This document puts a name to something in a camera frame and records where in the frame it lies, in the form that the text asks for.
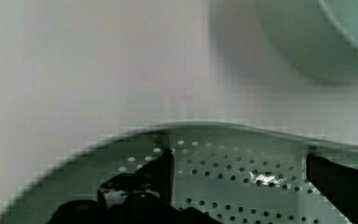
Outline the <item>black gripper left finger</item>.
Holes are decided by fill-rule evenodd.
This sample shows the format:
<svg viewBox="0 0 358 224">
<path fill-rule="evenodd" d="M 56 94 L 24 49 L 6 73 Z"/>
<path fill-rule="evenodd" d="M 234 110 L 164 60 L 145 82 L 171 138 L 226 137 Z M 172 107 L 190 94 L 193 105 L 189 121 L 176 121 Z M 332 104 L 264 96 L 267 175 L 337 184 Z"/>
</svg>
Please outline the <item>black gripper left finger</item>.
<svg viewBox="0 0 358 224">
<path fill-rule="evenodd" d="M 150 193 L 170 204 L 174 178 L 174 156 L 171 149 L 164 149 L 156 159 L 133 173 L 113 176 L 98 187 L 97 200 L 104 208 L 123 204 L 133 193 Z"/>
</svg>

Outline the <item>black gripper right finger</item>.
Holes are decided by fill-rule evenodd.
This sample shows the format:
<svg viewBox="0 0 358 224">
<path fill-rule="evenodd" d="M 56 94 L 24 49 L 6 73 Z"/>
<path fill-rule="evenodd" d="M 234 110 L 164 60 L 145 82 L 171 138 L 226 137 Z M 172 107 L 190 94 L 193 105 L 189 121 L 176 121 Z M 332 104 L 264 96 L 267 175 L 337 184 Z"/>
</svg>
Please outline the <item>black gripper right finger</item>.
<svg viewBox="0 0 358 224">
<path fill-rule="evenodd" d="M 358 169 L 309 154 L 306 178 L 352 224 L 358 224 Z"/>
</svg>

